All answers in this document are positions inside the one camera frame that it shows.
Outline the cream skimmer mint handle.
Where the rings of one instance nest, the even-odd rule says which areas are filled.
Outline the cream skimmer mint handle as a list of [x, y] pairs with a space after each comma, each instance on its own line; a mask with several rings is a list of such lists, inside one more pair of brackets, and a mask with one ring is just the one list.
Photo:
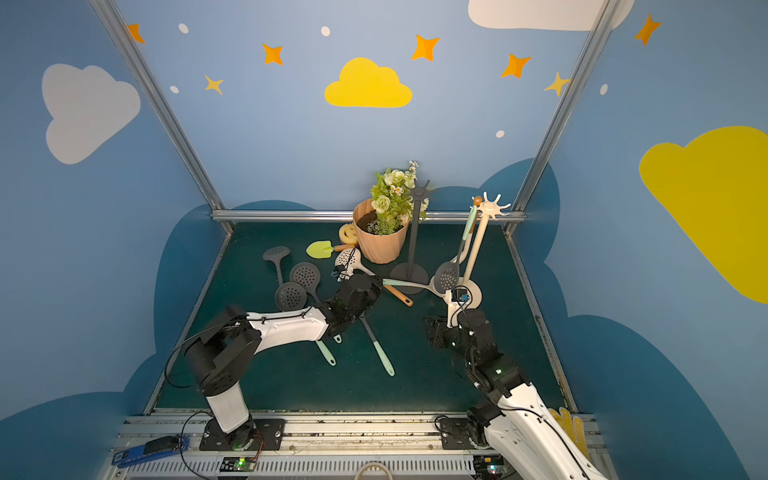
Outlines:
[[445, 296], [446, 291], [449, 290], [449, 287], [436, 285], [434, 281], [431, 281], [429, 284], [421, 284], [421, 283], [415, 283], [415, 282], [410, 282], [406, 280], [385, 278], [383, 280], [383, 284], [386, 286], [393, 286], [393, 287], [412, 287], [416, 289], [428, 290], [429, 292], [433, 293], [434, 295], [440, 298], [443, 298]]

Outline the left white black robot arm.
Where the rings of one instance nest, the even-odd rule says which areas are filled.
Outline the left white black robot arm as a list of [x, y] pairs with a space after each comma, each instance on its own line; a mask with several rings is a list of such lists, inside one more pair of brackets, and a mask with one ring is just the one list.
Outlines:
[[354, 273], [341, 282], [334, 296], [311, 307], [270, 314], [229, 307], [190, 338], [181, 354], [212, 412], [200, 449], [259, 449], [263, 435], [240, 386], [252, 358], [274, 347], [316, 342], [345, 332], [375, 304], [382, 290], [380, 278]]

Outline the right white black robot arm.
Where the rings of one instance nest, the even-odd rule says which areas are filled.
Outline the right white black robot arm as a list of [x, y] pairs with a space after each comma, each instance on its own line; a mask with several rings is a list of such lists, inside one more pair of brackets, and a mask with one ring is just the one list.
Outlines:
[[502, 353], [478, 309], [424, 318], [428, 341], [453, 351], [485, 402], [467, 412], [469, 436], [490, 447], [523, 479], [603, 479], [549, 412], [528, 375]]

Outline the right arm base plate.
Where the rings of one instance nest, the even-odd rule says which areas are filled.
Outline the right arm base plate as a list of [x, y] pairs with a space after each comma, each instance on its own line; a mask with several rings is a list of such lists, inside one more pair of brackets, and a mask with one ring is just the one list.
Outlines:
[[486, 450], [483, 429], [467, 418], [439, 417], [435, 421], [444, 450]]

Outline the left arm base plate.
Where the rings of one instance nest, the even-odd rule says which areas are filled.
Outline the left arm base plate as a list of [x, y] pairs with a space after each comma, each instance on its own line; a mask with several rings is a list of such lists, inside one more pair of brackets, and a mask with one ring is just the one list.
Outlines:
[[201, 451], [277, 451], [280, 449], [286, 422], [283, 419], [253, 419], [230, 433], [225, 433], [216, 419], [207, 422]]

